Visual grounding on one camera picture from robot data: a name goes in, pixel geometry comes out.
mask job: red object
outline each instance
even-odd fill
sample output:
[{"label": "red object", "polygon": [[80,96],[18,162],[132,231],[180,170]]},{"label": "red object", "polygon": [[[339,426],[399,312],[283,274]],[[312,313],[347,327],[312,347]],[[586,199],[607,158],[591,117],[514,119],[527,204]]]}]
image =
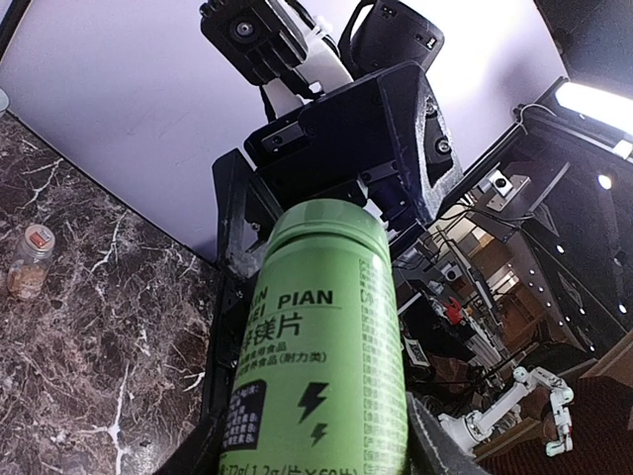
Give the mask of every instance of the red object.
[{"label": "red object", "polygon": [[464,320],[462,314],[460,313],[462,306],[459,305],[459,302],[457,302],[453,297],[450,298],[450,301],[450,304],[442,302],[442,305],[446,309],[446,318],[451,325],[459,325],[462,323],[462,320]]}]

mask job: green bottle cap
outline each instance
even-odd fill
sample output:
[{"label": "green bottle cap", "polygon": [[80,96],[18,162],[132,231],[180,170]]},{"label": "green bottle cap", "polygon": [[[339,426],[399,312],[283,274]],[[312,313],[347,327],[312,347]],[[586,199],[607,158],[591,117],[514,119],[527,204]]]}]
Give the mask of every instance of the green bottle cap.
[{"label": "green bottle cap", "polygon": [[289,241],[308,235],[336,235],[351,238],[391,262],[389,241],[381,223],[365,210],[340,200],[319,199],[288,210],[270,237],[267,256]]}]

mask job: ceiling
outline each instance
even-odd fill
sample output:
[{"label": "ceiling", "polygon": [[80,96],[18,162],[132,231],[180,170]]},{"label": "ceiling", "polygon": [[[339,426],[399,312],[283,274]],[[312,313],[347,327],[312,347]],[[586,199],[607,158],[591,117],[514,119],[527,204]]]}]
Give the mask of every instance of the ceiling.
[{"label": "ceiling", "polygon": [[[12,112],[185,245],[216,253],[211,165],[265,123],[200,33],[201,0],[33,2],[3,62]],[[355,0],[307,0],[336,37]],[[407,1],[445,34],[429,80],[464,168],[565,69],[531,0]]]}]

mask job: bottle label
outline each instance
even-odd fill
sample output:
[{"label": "bottle label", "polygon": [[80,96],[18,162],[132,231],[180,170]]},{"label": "bottle label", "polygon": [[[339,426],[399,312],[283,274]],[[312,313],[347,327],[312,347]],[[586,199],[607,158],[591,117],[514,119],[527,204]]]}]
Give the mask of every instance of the bottle label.
[{"label": "bottle label", "polygon": [[390,268],[363,247],[267,262],[234,388],[221,474],[402,473],[407,403]]}]

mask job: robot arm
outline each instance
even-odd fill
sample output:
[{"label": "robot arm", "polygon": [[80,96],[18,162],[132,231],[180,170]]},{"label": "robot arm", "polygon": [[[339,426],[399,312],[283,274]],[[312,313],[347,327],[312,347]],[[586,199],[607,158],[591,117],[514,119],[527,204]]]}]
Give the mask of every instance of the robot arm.
[{"label": "robot arm", "polygon": [[553,457],[571,451],[574,447],[572,443],[572,417],[566,406],[574,400],[574,391],[567,386],[563,379],[543,368],[535,368],[528,373],[525,368],[518,367],[514,370],[514,380],[512,389],[484,414],[474,411],[459,419],[453,419],[446,414],[441,415],[439,419],[444,430],[464,452],[472,455],[473,448],[493,434],[495,424],[505,414],[538,386],[544,386],[551,391],[550,403],[559,436],[557,441],[549,442],[546,445],[546,453]]}]

